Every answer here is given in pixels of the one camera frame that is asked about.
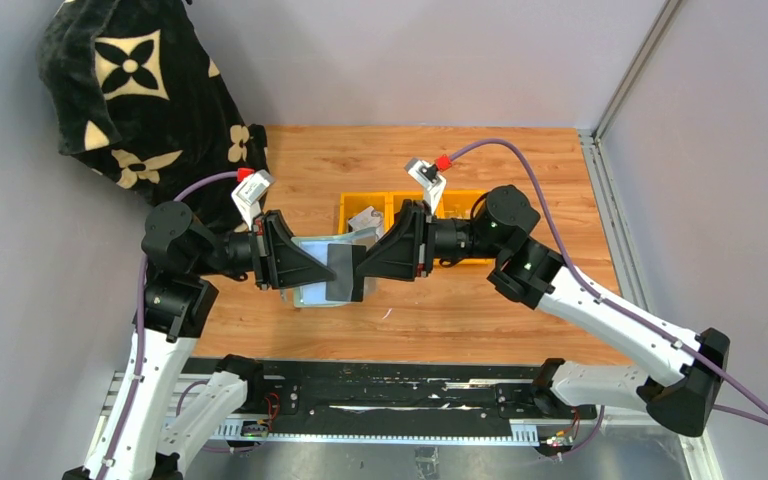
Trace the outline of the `green leather card holder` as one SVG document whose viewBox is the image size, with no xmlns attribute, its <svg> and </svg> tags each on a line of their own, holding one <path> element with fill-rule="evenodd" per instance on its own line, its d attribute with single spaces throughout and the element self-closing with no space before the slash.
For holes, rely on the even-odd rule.
<svg viewBox="0 0 768 480">
<path fill-rule="evenodd" d="M 377 282 L 357 272 L 379 239 L 375 228 L 331 236 L 293 237 L 302 269 L 292 272 L 289 288 L 296 308 L 330 308 L 360 303 L 375 293 Z"/>
</svg>

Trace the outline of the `black credit card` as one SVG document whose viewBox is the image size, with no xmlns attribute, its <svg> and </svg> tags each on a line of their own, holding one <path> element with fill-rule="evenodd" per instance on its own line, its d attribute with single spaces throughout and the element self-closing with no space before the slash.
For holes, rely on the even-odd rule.
<svg viewBox="0 0 768 480">
<path fill-rule="evenodd" d="M 365 277 L 356 272 L 367 248 L 357 244 L 328 245 L 327 266 L 335 277 L 326 283 L 325 299 L 336 303 L 359 303 L 364 299 Z"/>
</svg>

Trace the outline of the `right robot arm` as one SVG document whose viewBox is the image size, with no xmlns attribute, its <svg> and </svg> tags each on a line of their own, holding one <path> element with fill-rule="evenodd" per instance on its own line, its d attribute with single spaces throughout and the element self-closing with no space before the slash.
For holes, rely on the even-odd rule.
<svg viewBox="0 0 768 480">
<path fill-rule="evenodd" d="M 511 185 L 483 194 L 468 218 L 438 218 L 424 202 L 407 200 L 354 272 L 412 281 L 435 264 L 490 259 L 489 282 L 504 298 L 570 322 L 630 360 L 627 367 L 545 361 L 532 383 L 540 409 L 635 410 L 674 433 L 700 436 L 723 383 L 729 337 L 714 328 L 695 332 L 674 325 L 603 288 L 533 238 L 539 219 Z"/>
</svg>

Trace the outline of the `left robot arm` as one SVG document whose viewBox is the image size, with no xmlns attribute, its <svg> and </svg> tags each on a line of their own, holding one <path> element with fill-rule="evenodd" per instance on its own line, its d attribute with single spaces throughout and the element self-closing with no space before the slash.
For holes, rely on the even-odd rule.
<svg viewBox="0 0 768 480">
<path fill-rule="evenodd" d="M 104 431 L 84 464 L 66 479 L 182 479 L 213 432 L 237 409 L 259 409 L 264 367 L 229 354 L 205 388 L 173 420 L 173 390 L 218 297 L 207 276 L 253 276 L 263 290 L 335 279 L 296 246 L 278 211 L 254 231 L 220 239 L 181 201 L 155 207 L 145 222 L 134 333 L 125 376 Z"/>
</svg>

